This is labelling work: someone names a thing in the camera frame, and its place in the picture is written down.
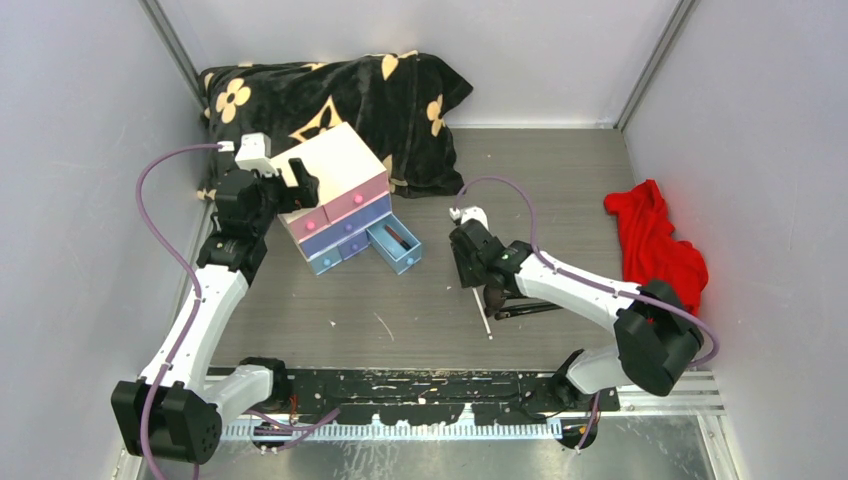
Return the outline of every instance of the pillow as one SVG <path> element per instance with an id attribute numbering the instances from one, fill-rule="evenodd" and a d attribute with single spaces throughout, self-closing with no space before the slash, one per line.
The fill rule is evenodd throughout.
<path id="1" fill-rule="evenodd" d="M 348 122 L 386 166 L 390 191 L 408 198 L 455 195 L 456 150 L 444 115 L 472 86 L 444 61 L 416 51 L 336 63 L 239 65 L 204 70 L 204 121 L 213 141 L 262 132 L 272 156 Z M 204 187 L 236 168 L 212 153 Z"/>

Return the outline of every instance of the open drawer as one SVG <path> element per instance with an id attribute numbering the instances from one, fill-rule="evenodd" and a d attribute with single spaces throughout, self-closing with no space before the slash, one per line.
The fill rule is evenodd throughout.
<path id="1" fill-rule="evenodd" d="M 389 229 L 395 232 L 406 245 L 395 239 Z M 421 242 L 400 223 L 394 214 L 371 225 L 365 231 L 368 232 L 368 239 L 380 256 L 398 274 L 405 272 L 421 260 Z"/>

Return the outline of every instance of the gray metal floor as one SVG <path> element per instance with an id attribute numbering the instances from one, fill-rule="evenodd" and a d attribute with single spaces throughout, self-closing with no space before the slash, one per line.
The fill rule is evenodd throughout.
<path id="1" fill-rule="evenodd" d="M 620 278 L 615 220 L 602 203 L 607 193 L 633 187 L 619 132 L 454 132 L 457 169 L 466 181 L 501 175 L 530 192 L 543 249 Z M 459 287 L 450 252 L 447 209 L 453 198 L 392 201 L 397 217 L 423 243 L 418 265 L 398 276 L 369 249 L 316 277 L 275 225 L 268 255 L 213 364 L 262 355 L 292 367 L 554 369 L 575 349 L 611 341 L 600 327 L 562 311 L 492 321 L 494 340 L 488 340 L 472 293 Z M 505 244 L 529 240 L 527 208 L 508 187 L 475 185 L 466 202 L 486 210 L 492 232 Z"/>
<path id="2" fill-rule="evenodd" d="M 221 444 L 203 479 L 500 480 L 532 478 L 711 480 L 694 417 L 605 418 L 592 447 L 576 456 L 554 440 L 304 442 L 260 455 L 247 441 Z M 191 478 L 186 464 L 161 461 L 168 478 Z M 142 480 L 152 479 L 149 472 Z"/>

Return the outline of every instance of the cable clip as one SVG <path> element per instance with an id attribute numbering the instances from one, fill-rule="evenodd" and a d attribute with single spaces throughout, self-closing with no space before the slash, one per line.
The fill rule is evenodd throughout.
<path id="1" fill-rule="evenodd" d="M 234 152 L 236 150 L 235 144 L 229 140 L 220 141 L 218 145 L 221 146 L 218 149 L 219 152 Z"/>

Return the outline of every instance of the white wall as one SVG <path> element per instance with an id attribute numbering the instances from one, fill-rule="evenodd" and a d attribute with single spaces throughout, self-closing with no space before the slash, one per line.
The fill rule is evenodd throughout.
<path id="1" fill-rule="evenodd" d="M 754 479 L 844 478 L 848 4 L 701 2 L 626 137 L 710 269 Z"/>
<path id="2" fill-rule="evenodd" d="M 476 88 L 451 124 L 613 124 L 677 0 L 172 0 L 199 69 L 418 49 Z"/>
<path id="3" fill-rule="evenodd" d="M 155 353 L 181 279 L 133 187 L 202 140 L 199 109 L 137 2 L 2 2 L 0 65 L 0 478 L 108 478 L 109 396 Z M 201 162 L 163 165 L 146 190 L 183 250 Z"/>

